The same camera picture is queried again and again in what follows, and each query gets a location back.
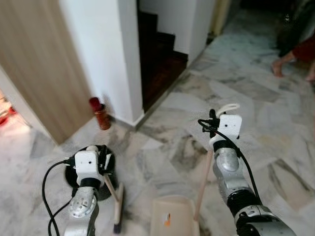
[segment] dark stair step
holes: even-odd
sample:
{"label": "dark stair step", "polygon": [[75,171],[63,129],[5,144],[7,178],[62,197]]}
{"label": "dark stair step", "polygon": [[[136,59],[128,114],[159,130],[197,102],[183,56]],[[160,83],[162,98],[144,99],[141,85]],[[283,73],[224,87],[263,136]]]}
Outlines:
{"label": "dark stair step", "polygon": [[186,54],[173,52],[156,64],[142,80],[143,109],[146,112],[185,70]]}
{"label": "dark stair step", "polygon": [[140,47],[140,63],[142,77],[145,78],[146,74],[151,71],[156,64],[163,61],[173,53],[173,46],[167,42],[159,41],[158,39],[152,40],[151,44],[142,45]]}
{"label": "dark stair step", "polygon": [[157,41],[165,46],[168,46],[169,49],[172,51],[175,44],[175,35],[157,32]]}
{"label": "dark stair step", "polygon": [[139,41],[155,38],[158,28],[158,15],[138,12]]}

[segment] person's foot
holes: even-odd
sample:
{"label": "person's foot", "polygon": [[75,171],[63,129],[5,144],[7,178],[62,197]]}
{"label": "person's foot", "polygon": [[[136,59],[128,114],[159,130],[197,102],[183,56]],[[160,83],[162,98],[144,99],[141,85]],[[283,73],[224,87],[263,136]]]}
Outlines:
{"label": "person's foot", "polygon": [[274,73],[275,76],[281,78],[284,75],[282,74],[282,64],[279,61],[274,61],[271,64],[272,72]]}
{"label": "person's foot", "polygon": [[315,81],[315,73],[310,73],[306,79],[307,82],[314,82]]}

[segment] hallway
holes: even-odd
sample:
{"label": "hallway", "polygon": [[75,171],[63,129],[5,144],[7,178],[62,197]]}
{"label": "hallway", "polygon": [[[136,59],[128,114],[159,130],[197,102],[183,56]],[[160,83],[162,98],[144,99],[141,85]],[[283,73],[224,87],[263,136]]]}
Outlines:
{"label": "hallway", "polygon": [[[100,131],[92,119],[60,146],[32,129],[0,137],[2,234],[47,235],[49,217],[40,190],[44,173],[82,147],[106,144],[126,187],[122,235],[148,236],[154,198],[179,194],[196,200],[209,139],[197,119],[206,118],[210,108],[237,102],[243,118],[238,145],[262,202],[297,235],[314,236],[314,94],[304,81],[307,71],[293,64],[283,69],[283,79],[272,75],[273,25],[273,16],[240,11],[137,132],[117,124]],[[50,173],[46,196],[52,212],[71,198],[63,167]],[[97,236],[112,234],[113,204],[111,198],[99,202]],[[56,220],[60,232],[67,219],[65,209]],[[200,235],[236,235],[213,174],[201,207]]]}

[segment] red clothing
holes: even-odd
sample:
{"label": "red clothing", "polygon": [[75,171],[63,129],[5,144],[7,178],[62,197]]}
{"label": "red clothing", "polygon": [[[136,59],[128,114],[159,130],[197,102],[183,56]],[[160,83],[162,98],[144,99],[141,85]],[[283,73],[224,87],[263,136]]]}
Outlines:
{"label": "red clothing", "polygon": [[312,37],[306,39],[293,50],[293,55],[302,61],[309,62],[315,59],[315,33]]}

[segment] wooden handle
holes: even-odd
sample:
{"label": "wooden handle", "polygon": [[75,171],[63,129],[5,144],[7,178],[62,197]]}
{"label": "wooden handle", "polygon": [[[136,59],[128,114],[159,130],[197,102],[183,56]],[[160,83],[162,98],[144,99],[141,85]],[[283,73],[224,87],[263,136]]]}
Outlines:
{"label": "wooden handle", "polygon": [[209,174],[209,170],[210,170],[210,166],[211,166],[211,162],[212,162],[212,156],[213,156],[213,151],[212,150],[208,150],[207,163],[206,163],[206,167],[205,167],[205,170],[204,170],[203,180],[202,180],[202,183],[201,183],[201,186],[200,186],[200,189],[199,189],[198,200],[197,200],[197,203],[196,203],[195,215],[193,217],[193,219],[195,221],[198,221],[198,219],[199,219],[199,213],[200,213],[202,197],[203,197],[203,193],[205,191],[206,184],[207,184],[207,178],[208,178],[208,174]]}

